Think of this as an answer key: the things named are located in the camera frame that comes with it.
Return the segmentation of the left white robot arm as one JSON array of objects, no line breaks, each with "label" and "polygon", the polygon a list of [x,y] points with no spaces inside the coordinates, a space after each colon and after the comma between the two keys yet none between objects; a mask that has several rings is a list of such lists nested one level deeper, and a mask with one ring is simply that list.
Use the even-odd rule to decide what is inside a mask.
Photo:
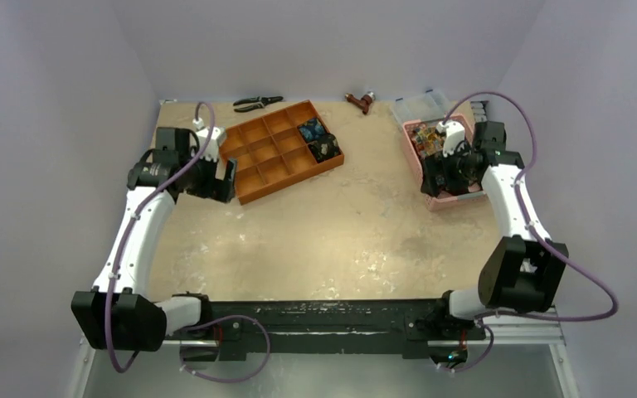
[{"label": "left white robot arm", "polygon": [[108,259],[87,291],[75,292],[71,310],[86,340],[98,350],[155,352],[183,329],[203,339],[214,328],[207,296],[147,297],[155,250],[167,219],[185,193],[221,203],[235,195],[237,162],[216,177],[224,128],[159,128],[158,141],[129,170],[126,206]]}]

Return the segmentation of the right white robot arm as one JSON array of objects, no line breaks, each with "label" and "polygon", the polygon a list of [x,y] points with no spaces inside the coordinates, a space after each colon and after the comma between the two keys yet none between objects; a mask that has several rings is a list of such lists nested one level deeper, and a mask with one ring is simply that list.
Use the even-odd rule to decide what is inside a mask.
[{"label": "right white robot arm", "polygon": [[467,139],[464,125],[440,121],[437,134],[444,139],[440,153],[428,157],[425,167],[437,166],[443,187],[480,185],[494,210],[500,241],[485,262],[472,289],[445,294],[448,306],[435,311],[432,325],[442,337],[453,337],[489,311],[544,313],[553,303],[566,264],[552,250],[568,253],[551,240],[536,212],[530,209],[521,155],[507,148],[500,122],[480,122]]}]

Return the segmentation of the colourful patterned tie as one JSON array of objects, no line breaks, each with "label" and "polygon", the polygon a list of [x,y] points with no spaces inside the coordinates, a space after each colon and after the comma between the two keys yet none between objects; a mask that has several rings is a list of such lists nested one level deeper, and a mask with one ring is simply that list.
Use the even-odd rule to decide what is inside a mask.
[{"label": "colourful patterned tie", "polygon": [[409,139],[416,154],[420,158],[440,153],[445,143],[445,136],[439,133],[435,124],[418,123],[408,130]]}]

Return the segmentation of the pink plastic basket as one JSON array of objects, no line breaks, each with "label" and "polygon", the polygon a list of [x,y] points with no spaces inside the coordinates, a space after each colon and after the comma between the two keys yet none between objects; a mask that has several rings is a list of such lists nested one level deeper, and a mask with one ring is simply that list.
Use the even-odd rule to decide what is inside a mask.
[{"label": "pink plastic basket", "polygon": [[453,138],[437,131],[437,119],[412,119],[401,123],[402,152],[425,198],[425,207],[432,212],[482,201],[486,197],[474,179],[458,171],[459,161],[472,148],[471,126],[462,114],[456,114],[449,122],[456,124]]}]

